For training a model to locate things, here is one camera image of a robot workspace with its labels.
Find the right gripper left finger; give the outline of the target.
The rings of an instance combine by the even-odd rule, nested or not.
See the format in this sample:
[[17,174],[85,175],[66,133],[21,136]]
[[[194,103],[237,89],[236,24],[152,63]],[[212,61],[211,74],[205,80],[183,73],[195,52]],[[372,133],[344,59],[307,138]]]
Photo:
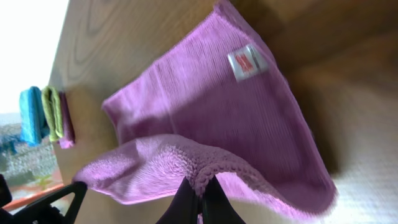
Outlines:
[[197,220],[198,197],[184,178],[170,206],[156,224],[197,224]]

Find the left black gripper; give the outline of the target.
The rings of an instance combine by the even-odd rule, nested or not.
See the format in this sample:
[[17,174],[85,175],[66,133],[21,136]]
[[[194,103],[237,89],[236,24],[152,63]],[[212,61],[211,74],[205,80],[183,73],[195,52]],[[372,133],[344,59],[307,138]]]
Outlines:
[[[12,195],[4,176],[1,175],[1,224],[74,224],[87,189],[84,182],[74,182],[28,204],[12,215],[2,208],[11,203]],[[51,203],[69,194],[74,194],[74,198],[66,214],[62,215]]]

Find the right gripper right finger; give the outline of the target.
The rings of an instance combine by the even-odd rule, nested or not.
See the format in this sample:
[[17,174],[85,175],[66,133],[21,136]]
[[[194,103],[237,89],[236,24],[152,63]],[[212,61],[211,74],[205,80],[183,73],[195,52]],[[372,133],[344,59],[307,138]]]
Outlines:
[[204,224],[245,224],[231,206],[215,176],[206,186],[201,201]]

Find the purple microfibre cloth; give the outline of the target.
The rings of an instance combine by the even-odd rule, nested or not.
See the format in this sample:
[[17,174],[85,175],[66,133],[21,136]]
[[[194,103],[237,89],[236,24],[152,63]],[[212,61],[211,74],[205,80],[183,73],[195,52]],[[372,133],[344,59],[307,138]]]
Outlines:
[[336,187],[275,59],[229,1],[103,102],[119,146],[75,181],[135,204],[198,196],[212,178],[233,199],[294,219],[325,213]]

